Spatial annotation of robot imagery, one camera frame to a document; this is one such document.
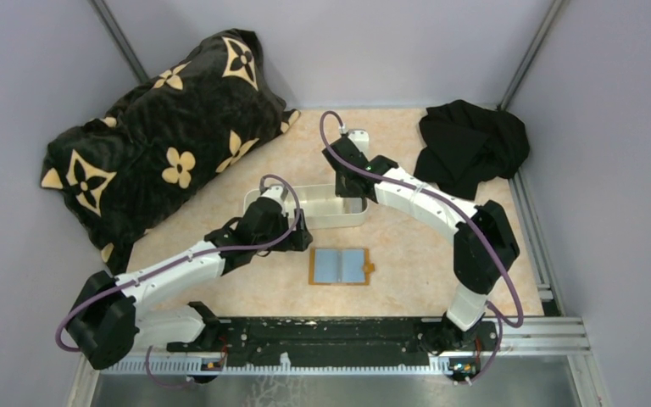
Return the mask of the white oblong plastic tray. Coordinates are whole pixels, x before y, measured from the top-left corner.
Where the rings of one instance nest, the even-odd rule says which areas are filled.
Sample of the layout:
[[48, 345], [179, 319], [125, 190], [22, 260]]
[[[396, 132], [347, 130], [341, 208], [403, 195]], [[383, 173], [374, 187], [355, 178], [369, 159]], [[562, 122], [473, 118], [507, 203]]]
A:
[[[285, 186], [281, 181], [269, 180], [265, 187], [253, 189], [246, 194], [243, 215], [251, 203], [261, 198], [260, 194], [265, 188], [273, 184]], [[293, 220], [295, 208], [302, 208], [310, 231], [361, 226], [366, 221], [367, 201], [362, 198], [340, 198], [335, 194], [333, 184], [285, 187], [289, 195], [283, 212], [288, 214], [289, 220]]]

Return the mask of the mustard leather card holder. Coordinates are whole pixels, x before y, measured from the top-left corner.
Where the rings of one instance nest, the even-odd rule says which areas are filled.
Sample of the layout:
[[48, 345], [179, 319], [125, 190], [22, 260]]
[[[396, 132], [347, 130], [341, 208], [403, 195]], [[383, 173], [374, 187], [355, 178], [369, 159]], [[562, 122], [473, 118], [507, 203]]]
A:
[[309, 285], [369, 286], [376, 271], [367, 248], [312, 248]]

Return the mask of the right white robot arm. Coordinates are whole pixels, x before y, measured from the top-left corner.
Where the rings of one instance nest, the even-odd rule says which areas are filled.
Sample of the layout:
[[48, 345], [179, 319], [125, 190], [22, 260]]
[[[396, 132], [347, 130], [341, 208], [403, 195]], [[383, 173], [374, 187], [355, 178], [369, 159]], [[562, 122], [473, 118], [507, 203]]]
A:
[[401, 211], [437, 231], [453, 246], [453, 273], [459, 281], [444, 316], [451, 332], [467, 333], [485, 314], [490, 292], [520, 256], [502, 205], [476, 204], [418, 180], [395, 161], [367, 159], [354, 141], [340, 137], [322, 151], [336, 172], [336, 193], [367, 198]]

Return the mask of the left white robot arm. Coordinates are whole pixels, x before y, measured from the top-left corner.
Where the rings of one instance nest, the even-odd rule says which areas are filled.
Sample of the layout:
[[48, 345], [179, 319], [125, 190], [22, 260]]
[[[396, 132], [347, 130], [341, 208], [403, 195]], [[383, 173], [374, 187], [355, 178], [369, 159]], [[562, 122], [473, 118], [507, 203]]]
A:
[[170, 259], [118, 276], [104, 270], [91, 275], [58, 324], [55, 342], [81, 353], [96, 370], [141, 348], [217, 352], [225, 330], [204, 303], [167, 310], [156, 305], [248, 265], [260, 252], [303, 252], [312, 241], [301, 205], [287, 212], [283, 199], [262, 194], [243, 216]]

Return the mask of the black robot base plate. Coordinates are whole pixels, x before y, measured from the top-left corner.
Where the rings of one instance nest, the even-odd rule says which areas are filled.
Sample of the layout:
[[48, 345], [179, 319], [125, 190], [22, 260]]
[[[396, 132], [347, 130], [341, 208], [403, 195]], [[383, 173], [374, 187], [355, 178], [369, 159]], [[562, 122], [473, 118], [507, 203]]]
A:
[[492, 351], [496, 325], [481, 321], [462, 333], [439, 318], [232, 317], [205, 328], [191, 343], [171, 342], [171, 353], [215, 352], [228, 367], [420, 367], [443, 352]]

